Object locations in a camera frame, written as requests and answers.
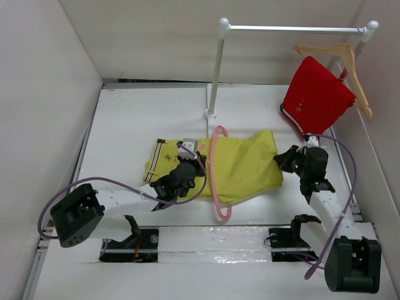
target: yellow garment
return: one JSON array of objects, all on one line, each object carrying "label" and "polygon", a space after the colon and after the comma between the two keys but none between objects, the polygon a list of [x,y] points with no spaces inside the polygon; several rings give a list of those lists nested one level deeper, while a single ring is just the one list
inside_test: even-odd
[{"label": "yellow garment", "polygon": [[[164,141],[159,139],[146,163],[144,180],[148,183],[169,174],[179,164],[177,159],[179,140]],[[211,139],[198,139],[197,149],[204,145],[201,154],[210,157]],[[233,204],[250,198],[268,189],[282,186],[283,175],[273,157],[278,153],[275,140],[270,130],[263,130],[248,139],[218,137],[214,150],[215,182],[219,200]],[[209,166],[206,164],[207,178]],[[189,190],[187,198],[193,197],[204,182],[203,177],[196,177],[196,187]],[[201,193],[202,198],[212,197],[211,184],[208,181]]]}]

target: horizontal metal bar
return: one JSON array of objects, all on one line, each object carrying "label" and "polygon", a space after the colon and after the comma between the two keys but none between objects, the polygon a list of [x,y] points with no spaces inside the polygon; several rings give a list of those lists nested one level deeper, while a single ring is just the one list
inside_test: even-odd
[{"label": "horizontal metal bar", "polygon": [[230,25],[235,31],[283,31],[286,33],[325,33],[325,34],[364,34],[364,27],[335,28],[335,27],[287,27],[287,26],[242,26]]}]

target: metal frame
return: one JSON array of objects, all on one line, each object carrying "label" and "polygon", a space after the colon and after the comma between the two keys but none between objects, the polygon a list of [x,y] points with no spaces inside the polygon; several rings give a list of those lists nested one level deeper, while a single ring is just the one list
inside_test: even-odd
[{"label": "metal frame", "polygon": [[[204,113],[204,117],[209,121],[209,125],[213,123],[217,116],[215,110],[215,102],[217,97],[219,73],[221,70],[221,61],[223,56],[224,42],[229,31],[267,31],[267,32],[282,32],[282,33],[313,33],[313,34],[355,34],[361,35],[362,38],[357,45],[354,55],[355,58],[360,55],[364,46],[367,44],[374,31],[378,28],[379,24],[376,21],[371,21],[366,27],[286,27],[286,26],[243,26],[243,25],[232,25],[229,20],[223,17],[219,20],[219,35],[217,44],[217,54],[214,66],[214,76],[212,78],[212,88],[209,106]],[[347,71],[344,69],[340,75],[340,80],[346,78]]]}]

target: red garment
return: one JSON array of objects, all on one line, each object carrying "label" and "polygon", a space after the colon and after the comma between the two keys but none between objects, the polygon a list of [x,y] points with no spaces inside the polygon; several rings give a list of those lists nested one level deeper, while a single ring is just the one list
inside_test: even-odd
[{"label": "red garment", "polygon": [[281,112],[303,136],[323,133],[354,104],[355,95],[313,57],[296,71]]}]

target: folded red cloth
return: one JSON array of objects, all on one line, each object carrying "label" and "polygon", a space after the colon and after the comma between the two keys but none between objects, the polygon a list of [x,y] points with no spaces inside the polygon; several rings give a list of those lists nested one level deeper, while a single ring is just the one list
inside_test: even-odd
[{"label": "folded red cloth", "polygon": [[354,104],[355,95],[313,57],[296,71],[281,112],[303,136],[323,133]]}]

